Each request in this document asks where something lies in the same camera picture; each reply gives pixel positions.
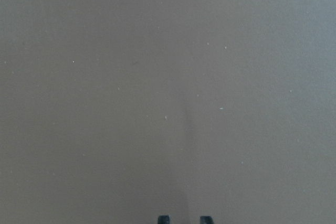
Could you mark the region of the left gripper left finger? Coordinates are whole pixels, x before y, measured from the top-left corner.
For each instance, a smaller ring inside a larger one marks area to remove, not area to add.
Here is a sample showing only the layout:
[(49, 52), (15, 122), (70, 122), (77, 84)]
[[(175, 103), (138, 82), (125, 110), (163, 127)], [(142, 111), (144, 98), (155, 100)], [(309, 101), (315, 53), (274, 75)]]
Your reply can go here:
[(170, 216), (169, 215), (158, 216), (157, 224), (170, 224)]

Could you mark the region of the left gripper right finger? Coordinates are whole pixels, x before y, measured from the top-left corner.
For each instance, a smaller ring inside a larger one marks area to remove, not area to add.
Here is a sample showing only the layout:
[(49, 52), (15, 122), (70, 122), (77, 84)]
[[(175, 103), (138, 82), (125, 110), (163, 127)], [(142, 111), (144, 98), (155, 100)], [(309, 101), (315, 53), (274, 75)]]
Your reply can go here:
[(200, 224), (213, 224), (213, 218), (211, 216), (200, 216)]

